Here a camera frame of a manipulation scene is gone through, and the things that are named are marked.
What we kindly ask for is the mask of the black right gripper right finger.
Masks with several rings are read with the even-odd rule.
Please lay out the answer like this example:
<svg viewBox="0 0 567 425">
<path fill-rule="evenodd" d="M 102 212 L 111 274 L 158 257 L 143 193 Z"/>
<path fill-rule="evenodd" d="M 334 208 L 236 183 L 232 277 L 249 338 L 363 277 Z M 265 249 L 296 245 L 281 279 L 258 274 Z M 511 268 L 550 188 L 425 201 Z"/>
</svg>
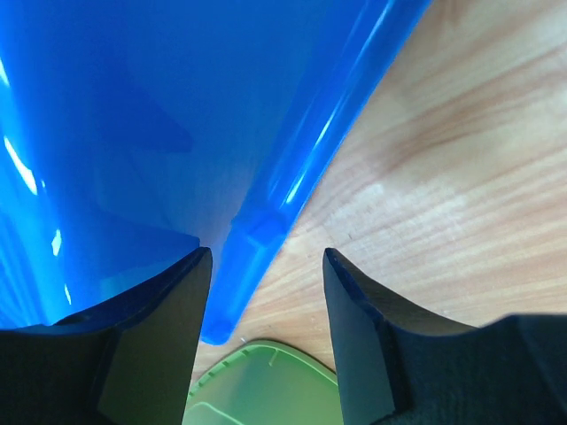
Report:
<svg viewBox="0 0 567 425">
<path fill-rule="evenodd" d="M 565 423 L 564 315 L 474 328 L 372 280 L 335 249 L 322 270 L 345 423 Z"/>
</svg>

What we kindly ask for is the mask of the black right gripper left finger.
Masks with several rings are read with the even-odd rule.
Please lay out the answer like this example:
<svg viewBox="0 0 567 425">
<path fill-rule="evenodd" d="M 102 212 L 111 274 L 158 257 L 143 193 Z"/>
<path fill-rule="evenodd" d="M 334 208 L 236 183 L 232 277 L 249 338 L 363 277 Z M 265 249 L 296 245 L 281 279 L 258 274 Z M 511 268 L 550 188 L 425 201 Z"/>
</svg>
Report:
<svg viewBox="0 0 567 425">
<path fill-rule="evenodd" d="M 54 325 L 3 331 L 2 423 L 181 423 L 212 265 L 198 248 Z"/>
</svg>

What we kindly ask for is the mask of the green plastic tub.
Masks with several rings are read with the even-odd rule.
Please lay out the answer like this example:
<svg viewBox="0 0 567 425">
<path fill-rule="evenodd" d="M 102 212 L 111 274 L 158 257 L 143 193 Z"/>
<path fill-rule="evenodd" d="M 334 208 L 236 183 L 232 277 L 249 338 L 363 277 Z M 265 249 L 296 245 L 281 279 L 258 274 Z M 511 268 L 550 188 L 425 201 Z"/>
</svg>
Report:
<svg viewBox="0 0 567 425">
<path fill-rule="evenodd" d="M 256 340 L 190 387 L 184 424 L 341 424 L 335 373 L 287 344 Z"/>
</svg>

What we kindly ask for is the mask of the blue plastic tub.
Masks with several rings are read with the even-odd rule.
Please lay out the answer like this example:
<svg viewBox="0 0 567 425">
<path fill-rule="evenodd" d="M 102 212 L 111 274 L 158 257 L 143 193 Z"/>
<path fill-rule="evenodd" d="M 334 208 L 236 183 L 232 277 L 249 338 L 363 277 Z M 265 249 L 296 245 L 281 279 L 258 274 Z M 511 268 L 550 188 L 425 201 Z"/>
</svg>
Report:
<svg viewBox="0 0 567 425">
<path fill-rule="evenodd" d="M 4 1 L 1 326 L 200 246 L 225 344 L 425 1 Z"/>
</svg>

